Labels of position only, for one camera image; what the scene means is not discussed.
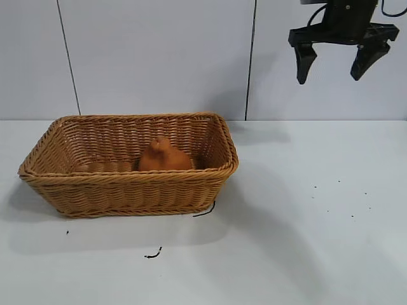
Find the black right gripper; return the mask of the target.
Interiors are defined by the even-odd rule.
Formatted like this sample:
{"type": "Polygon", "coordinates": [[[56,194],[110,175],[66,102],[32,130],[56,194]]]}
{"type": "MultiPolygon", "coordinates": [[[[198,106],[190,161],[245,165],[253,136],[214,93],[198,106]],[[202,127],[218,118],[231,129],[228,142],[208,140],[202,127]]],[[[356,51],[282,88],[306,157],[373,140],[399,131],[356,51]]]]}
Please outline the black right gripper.
{"type": "Polygon", "coordinates": [[[365,72],[388,54],[388,40],[395,41],[399,29],[394,24],[371,21],[378,1],[325,1],[304,27],[289,31],[289,44],[296,55],[299,84],[305,84],[317,58],[314,43],[357,45],[350,75],[360,80],[365,72]]]}

